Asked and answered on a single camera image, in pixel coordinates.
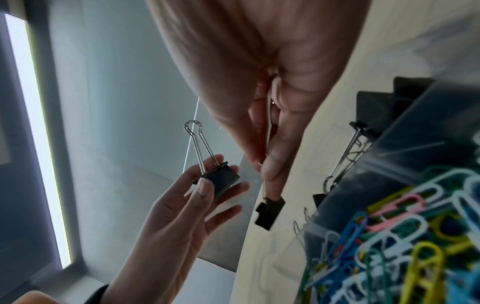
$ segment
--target hand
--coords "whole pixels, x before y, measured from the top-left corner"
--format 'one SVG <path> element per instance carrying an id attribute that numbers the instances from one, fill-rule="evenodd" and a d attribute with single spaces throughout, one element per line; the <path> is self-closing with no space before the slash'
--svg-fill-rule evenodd
<path id="1" fill-rule="evenodd" d="M 216 155 L 222 163 L 224 157 Z M 204 161 L 212 170 L 211 158 Z M 231 166 L 238 173 L 238 166 Z M 193 181 L 200 178 L 198 165 L 190 167 L 168 189 L 153 207 L 138 239 L 112 284 L 105 291 L 101 304 L 171 303 L 183 286 L 205 239 L 218 227 L 238 215 L 240 205 L 231 207 L 209 220 L 220 204 L 250 188 L 248 182 L 232 186 L 214 200 L 212 182 L 201 178 L 188 197 Z"/>
<path id="2" fill-rule="evenodd" d="M 258 171 L 263 163 L 267 196 L 279 199 L 307 125 L 347 64 L 369 0 L 146 1 L 190 87 Z M 268 92 L 278 128 L 267 152 Z"/>

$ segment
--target fingernail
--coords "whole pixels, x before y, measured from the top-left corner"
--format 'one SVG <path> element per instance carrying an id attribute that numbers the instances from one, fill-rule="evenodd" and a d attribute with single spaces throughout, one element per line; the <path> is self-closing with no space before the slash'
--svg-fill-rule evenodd
<path id="1" fill-rule="evenodd" d="M 207 180 L 206 178 L 201 177 L 198 181 L 197 191 L 201 196 L 206 196 L 210 191 L 210 186 L 212 182 Z"/>

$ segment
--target floor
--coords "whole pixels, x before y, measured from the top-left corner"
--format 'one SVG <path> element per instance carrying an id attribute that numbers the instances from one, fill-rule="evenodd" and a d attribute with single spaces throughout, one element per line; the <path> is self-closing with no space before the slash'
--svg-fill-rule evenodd
<path id="1" fill-rule="evenodd" d="M 61 111 L 73 178 L 81 253 L 90 275 L 110 282 L 127 257 L 143 221 L 171 180 L 106 156 L 90 131 L 87 46 L 81 0 L 51 0 L 49 27 L 58 79 Z M 217 231 L 200 258 L 236 271 L 260 176 L 244 161 L 241 180 L 248 194 L 224 208 L 240 204 L 243 213 Z"/>

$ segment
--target light fixture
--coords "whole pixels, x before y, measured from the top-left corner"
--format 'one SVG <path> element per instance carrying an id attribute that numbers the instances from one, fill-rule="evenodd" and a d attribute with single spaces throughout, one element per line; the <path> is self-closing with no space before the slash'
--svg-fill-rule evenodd
<path id="1" fill-rule="evenodd" d="M 23 101 L 25 102 L 26 112 L 30 122 L 30 130 L 33 136 L 36 157 L 40 166 L 43 187 L 45 188 L 60 263 L 62 268 L 65 268 L 71 264 L 72 259 L 70 257 L 62 205 L 60 204 L 47 126 L 45 124 L 44 110 L 42 108 L 39 85 L 29 41 L 28 24 L 22 19 L 6 14 L 4 16 L 18 78 L 20 80 Z"/>

